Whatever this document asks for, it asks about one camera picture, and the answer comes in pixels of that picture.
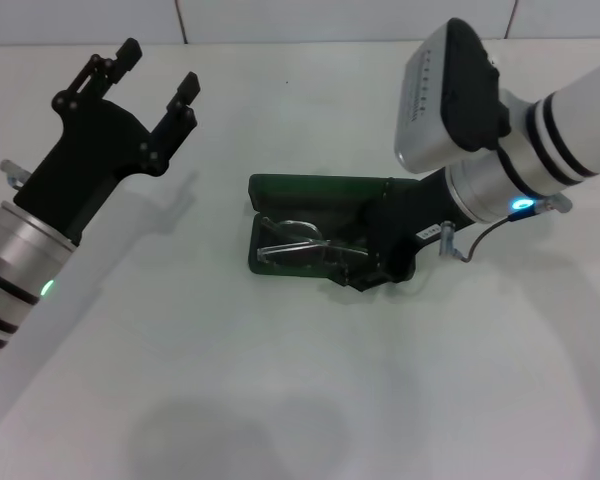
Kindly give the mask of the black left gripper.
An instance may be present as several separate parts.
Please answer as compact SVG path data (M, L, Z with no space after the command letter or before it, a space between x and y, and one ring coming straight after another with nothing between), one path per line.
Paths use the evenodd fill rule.
M114 58L93 54L69 87L55 95L52 108L63 124L61 137L14 197L18 207L74 245L123 179L163 175L197 126L190 105L201 87L193 72L177 87L153 131L102 99L141 57L138 41L128 38Z

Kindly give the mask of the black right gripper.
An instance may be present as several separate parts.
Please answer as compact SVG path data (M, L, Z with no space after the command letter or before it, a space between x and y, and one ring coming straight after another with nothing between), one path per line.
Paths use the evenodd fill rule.
M461 230L474 224L453 199L445 171L422 180L389 180L378 200L363 210L369 260L365 271L349 272L346 262L329 265L327 278L358 292L412 278L415 257L440 239L437 229L449 221Z

